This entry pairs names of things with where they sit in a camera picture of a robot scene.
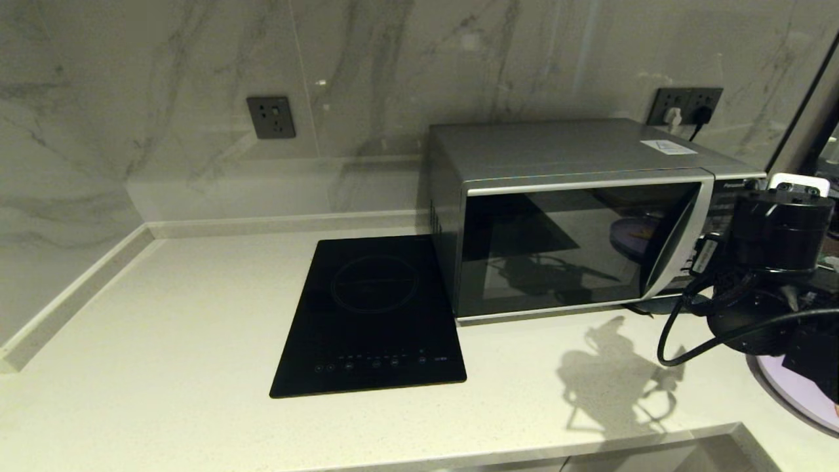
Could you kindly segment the black induction cooktop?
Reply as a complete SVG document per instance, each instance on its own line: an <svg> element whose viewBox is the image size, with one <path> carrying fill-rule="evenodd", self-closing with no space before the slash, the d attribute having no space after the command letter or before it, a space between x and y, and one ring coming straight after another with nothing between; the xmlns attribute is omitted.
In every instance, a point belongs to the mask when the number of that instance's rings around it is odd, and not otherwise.
<svg viewBox="0 0 839 472"><path fill-rule="evenodd" d="M270 397L466 379L429 234L317 243Z"/></svg>

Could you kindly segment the black power plug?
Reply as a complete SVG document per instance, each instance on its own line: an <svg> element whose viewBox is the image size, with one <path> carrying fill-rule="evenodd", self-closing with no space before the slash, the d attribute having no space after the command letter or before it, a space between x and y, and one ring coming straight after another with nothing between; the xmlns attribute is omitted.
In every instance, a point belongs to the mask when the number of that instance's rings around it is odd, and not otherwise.
<svg viewBox="0 0 839 472"><path fill-rule="evenodd" d="M714 110L710 106L700 106L692 113L692 121L694 131L690 135L689 141L693 142L702 128L710 122Z"/></svg>

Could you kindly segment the purple plastic plate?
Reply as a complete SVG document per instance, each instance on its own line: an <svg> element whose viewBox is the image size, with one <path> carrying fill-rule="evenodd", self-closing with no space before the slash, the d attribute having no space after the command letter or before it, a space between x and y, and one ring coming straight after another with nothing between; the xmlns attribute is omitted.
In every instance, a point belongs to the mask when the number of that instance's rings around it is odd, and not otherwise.
<svg viewBox="0 0 839 472"><path fill-rule="evenodd" d="M839 439L839 406L812 380L784 367L784 356L747 356L747 364L768 395L810 427Z"/></svg>

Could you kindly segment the white paper label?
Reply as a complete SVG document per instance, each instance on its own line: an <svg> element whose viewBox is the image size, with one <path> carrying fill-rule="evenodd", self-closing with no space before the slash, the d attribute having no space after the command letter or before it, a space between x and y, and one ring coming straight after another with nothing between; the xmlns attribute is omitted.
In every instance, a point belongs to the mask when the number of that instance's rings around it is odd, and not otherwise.
<svg viewBox="0 0 839 472"><path fill-rule="evenodd" d="M640 143L665 155L695 155L698 153L690 147L681 146L670 140L641 140Z"/></svg>

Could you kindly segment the grey double wall socket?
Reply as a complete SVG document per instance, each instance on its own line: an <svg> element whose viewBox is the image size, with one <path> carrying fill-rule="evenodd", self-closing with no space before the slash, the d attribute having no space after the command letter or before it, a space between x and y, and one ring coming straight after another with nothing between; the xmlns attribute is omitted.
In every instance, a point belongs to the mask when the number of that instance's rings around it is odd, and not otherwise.
<svg viewBox="0 0 839 472"><path fill-rule="evenodd" d="M671 108L680 109L681 125L696 125L699 110L707 108L712 116L723 92L722 87L659 88L648 113L646 125L667 125L665 116Z"/></svg>

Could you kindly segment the silver microwave oven body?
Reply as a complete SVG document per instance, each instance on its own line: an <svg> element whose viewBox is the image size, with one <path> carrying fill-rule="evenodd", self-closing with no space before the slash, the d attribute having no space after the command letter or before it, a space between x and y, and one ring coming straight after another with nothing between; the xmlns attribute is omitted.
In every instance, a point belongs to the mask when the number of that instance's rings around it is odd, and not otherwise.
<svg viewBox="0 0 839 472"><path fill-rule="evenodd" d="M641 140L670 140L698 153L665 155L641 144ZM738 159L628 119L432 126L425 156L425 193L429 227L453 313L453 301L458 293L456 265L459 229L463 221L462 201L469 183L499 182L504 185L515 179L675 170L704 170L715 179L707 217L695 243L704 234L725 233L730 227L737 198L760 185L767 176L762 169ZM695 243L680 275L653 298L674 296L686 287L690 281L688 271ZM595 308L600 307L556 309L545 313ZM507 314L489 319L535 314L538 313ZM486 320L463 320L455 313L454 316L459 321Z"/></svg>

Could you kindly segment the grey single wall socket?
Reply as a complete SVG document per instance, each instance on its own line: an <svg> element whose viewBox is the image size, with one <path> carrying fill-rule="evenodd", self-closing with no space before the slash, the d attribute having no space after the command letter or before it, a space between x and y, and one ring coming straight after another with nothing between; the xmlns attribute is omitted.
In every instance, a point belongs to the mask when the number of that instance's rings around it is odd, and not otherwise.
<svg viewBox="0 0 839 472"><path fill-rule="evenodd" d="M246 104L258 140L297 137L290 99L285 96L249 96Z"/></svg>

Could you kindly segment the black glass microwave door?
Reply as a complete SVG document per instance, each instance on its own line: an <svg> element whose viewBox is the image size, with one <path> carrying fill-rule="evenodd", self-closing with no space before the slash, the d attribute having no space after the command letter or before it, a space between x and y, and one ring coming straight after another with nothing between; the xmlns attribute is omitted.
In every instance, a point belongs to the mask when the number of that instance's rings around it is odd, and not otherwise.
<svg viewBox="0 0 839 472"><path fill-rule="evenodd" d="M704 170L675 170L469 183L456 317L653 298L683 271L714 182Z"/></svg>

